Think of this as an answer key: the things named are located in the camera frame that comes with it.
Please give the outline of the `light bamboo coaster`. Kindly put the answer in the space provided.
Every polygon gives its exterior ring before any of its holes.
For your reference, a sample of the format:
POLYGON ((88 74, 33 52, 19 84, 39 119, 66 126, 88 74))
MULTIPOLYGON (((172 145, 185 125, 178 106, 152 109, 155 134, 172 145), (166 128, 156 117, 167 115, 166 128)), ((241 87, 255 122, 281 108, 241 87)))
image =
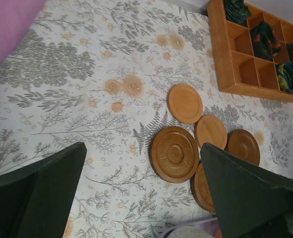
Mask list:
POLYGON ((203 116, 195 124, 194 135, 200 148, 204 143, 211 143, 220 149, 225 149, 228 139, 225 125, 214 115, 203 116))
POLYGON ((199 93, 187 84, 173 86, 168 93, 167 103, 172 116, 184 124, 196 123, 203 113, 199 93))

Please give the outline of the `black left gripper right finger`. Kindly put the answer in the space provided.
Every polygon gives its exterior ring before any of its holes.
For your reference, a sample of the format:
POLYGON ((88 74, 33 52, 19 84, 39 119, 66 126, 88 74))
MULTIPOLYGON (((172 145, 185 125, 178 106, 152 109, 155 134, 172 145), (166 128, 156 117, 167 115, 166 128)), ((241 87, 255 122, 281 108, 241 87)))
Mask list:
POLYGON ((225 238, 293 238, 293 179, 205 143, 201 161, 225 238))

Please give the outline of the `dark wooden grooved coaster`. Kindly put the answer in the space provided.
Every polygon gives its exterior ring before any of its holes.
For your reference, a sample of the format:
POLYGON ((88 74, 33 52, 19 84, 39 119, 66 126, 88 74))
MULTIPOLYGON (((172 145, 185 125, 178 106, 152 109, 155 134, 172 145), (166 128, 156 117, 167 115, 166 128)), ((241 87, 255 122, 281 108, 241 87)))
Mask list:
POLYGON ((152 139, 149 160, 154 172, 164 181, 183 183, 199 165, 199 150, 193 136, 179 126, 160 130, 152 139))
POLYGON ((244 129, 236 129, 228 135, 226 151, 256 166, 260 164, 260 150, 254 136, 244 129))
POLYGON ((190 187, 194 200, 201 208, 209 212, 216 212, 201 162, 190 180, 190 187))

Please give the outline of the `white floral tablecloth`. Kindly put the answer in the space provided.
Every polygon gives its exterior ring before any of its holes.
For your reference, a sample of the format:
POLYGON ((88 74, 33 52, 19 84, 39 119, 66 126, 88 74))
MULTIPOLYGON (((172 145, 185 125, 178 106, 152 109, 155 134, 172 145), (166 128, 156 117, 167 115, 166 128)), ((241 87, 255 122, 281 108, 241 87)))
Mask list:
POLYGON ((166 98, 179 83, 293 179, 293 104, 221 93, 208 18, 161 0, 46 2, 0 66, 0 175, 84 142, 65 238, 157 238, 208 216, 148 159, 152 136, 178 125, 166 98))

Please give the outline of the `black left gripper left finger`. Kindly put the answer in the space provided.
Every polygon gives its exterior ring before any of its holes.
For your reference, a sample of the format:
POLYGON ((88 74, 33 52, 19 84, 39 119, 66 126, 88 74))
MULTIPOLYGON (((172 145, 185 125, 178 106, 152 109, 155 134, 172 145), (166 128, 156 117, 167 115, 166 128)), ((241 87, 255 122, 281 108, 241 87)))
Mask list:
POLYGON ((0 238, 61 238, 86 153, 77 142, 0 175, 0 238))

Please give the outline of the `orange wooden compartment tray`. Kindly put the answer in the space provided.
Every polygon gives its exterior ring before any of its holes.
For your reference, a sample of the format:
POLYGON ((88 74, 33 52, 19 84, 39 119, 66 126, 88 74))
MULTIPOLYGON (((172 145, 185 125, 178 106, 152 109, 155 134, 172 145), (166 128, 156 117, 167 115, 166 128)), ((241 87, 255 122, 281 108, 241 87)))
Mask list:
POLYGON ((288 62, 287 44, 293 43, 293 24, 248 5, 252 15, 246 26, 226 19, 221 0, 207 4, 215 69, 219 90, 224 93, 293 103, 293 94, 280 90, 275 66, 288 62), (250 30, 262 20, 269 23, 281 44, 273 60, 254 55, 250 30))

